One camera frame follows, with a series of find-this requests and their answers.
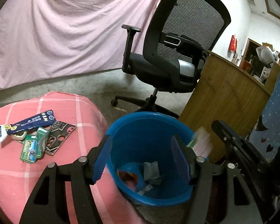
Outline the green snack wrapper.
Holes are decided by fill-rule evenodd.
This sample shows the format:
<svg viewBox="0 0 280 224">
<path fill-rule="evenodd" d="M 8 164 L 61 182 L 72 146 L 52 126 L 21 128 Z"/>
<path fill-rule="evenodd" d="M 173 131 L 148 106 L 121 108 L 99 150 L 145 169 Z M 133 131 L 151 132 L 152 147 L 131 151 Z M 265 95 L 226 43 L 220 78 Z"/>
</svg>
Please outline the green snack wrapper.
<svg viewBox="0 0 280 224">
<path fill-rule="evenodd" d="M 34 135 L 27 135 L 24 139 L 20 160 L 35 163 L 44 155 L 50 129 L 39 127 Z"/>
</svg>

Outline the dark blue snack wrapper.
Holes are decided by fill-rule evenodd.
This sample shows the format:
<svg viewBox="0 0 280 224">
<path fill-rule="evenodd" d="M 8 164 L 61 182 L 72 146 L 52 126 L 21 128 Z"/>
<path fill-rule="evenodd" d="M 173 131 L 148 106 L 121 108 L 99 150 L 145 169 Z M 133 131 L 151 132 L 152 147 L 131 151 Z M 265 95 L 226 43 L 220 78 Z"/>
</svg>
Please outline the dark blue snack wrapper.
<svg viewBox="0 0 280 224">
<path fill-rule="evenodd" d="M 5 129 L 8 135 L 13 135 L 20 131 L 28 131 L 39 127 L 47 127 L 53 125 L 56 122 L 54 113 L 52 110 L 48 110 L 32 117 L 26 118 L 14 124 L 5 125 Z"/>
</svg>

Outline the white green packet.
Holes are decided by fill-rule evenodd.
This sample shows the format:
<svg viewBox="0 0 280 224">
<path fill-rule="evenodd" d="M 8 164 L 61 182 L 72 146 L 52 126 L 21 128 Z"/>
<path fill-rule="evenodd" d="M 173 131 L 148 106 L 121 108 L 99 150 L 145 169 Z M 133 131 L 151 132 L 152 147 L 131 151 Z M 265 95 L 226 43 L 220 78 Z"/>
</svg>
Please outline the white green packet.
<svg viewBox="0 0 280 224">
<path fill-rule="evenodd" d="M 205 128 L 198 128 L 192 136 L 192 140 L 187 144 L 188 148 L 193 149 L 196 156 L 207 158 L 212 151 L 210 134 Z"/>
</svg>

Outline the blue plastic trash bucket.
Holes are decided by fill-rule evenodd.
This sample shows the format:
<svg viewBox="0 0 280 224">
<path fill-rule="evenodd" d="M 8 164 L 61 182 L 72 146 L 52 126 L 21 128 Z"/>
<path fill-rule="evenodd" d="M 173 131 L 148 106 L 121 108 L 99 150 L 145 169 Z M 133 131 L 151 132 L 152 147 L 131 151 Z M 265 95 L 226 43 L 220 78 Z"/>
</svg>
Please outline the blue plastic trash bucket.
<svg viewBox="0 0 280 224">
<path fill-rule="evenodd" d="M 185 146 L 194 132 L 176 118 L 153 112 L 135 112 L 116 120 L 107 130 L 112 150 L 107 168 L 127 200 L 148 206 L 169 207 L 187 202 L 193 190 L 189 166 L 177 147 Z M 144 179 L 144 163 L 157 162 L 160 184 Z"/>
</svg>

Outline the wooden desk panel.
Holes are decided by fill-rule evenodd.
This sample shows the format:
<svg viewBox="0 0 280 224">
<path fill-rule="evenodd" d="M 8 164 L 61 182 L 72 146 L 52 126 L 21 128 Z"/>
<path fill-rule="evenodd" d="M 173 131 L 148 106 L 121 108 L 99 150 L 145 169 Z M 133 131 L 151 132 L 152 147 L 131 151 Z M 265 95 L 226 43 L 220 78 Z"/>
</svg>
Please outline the wooden desk panel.
<svg viewBox="0 0 280 224">
<path fill-rule="evenodd" d="M 280 66 L 274 64 L 262 84 L 227 59 L 209 52 L 179 120 L 192 131 L 200 127 L 208 131 L 213 144 L 211 162 L 226 154 L 225 144 L 211 129 L 212 122 L 222 120 L 239 136 L 247 136 L 272 95 L 279 73 Z"/>
</svg>

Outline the black mesh office chair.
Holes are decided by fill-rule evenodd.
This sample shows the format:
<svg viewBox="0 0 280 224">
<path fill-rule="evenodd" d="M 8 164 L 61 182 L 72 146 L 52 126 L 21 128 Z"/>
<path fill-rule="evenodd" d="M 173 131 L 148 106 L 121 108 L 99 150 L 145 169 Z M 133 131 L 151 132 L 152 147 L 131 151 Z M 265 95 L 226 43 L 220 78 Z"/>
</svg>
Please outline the black mesh office chair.
<svg viewBox="0 0 280 224">
<path fill-rule="evenodd" d="M 156 104 L 157 93 L 191 93 L 200 79 L 207 53 L 213 49 L 231 22 L 221 0 L 160 0 L 148 26 L 141 54 L 132 51 L 138 27 L 122 25 L 127 31 L 122 71 L 153 86 L 145 100 L 115 96 L 137 105 L 139 111 L 176 114 Z"/>
</svg>

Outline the pink hanging bedsheet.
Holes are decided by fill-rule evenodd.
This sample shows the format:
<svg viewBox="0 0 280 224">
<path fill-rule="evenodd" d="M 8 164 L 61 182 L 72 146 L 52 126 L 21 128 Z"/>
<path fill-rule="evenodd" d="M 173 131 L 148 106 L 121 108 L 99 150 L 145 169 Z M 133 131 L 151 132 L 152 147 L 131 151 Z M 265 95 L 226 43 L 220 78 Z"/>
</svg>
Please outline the pink hanging bedsheet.
<svg viewBox="0 0 280 224">
<path fill-rule="evenodd" d="M 160 0 L 7 0 L 0 10 L 0 90 L 122 66 L 123 24 L 136 26 L 133 51 Z"/>
</svg>

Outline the red hanging wall charm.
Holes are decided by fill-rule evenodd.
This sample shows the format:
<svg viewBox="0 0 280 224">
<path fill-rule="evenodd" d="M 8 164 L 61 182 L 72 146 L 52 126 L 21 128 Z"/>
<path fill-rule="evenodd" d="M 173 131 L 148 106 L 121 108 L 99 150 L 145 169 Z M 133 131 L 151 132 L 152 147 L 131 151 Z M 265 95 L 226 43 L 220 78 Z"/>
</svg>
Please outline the red hanging wall charm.
<svg viewBox="0 0 280 224">
<path fill-rule="evenodd" d="M 237 38 L 235 35 L 232 35 L 230 45 L 229 45 L 229 51 L 236 52 L 237 49 Z"/>
</svg>

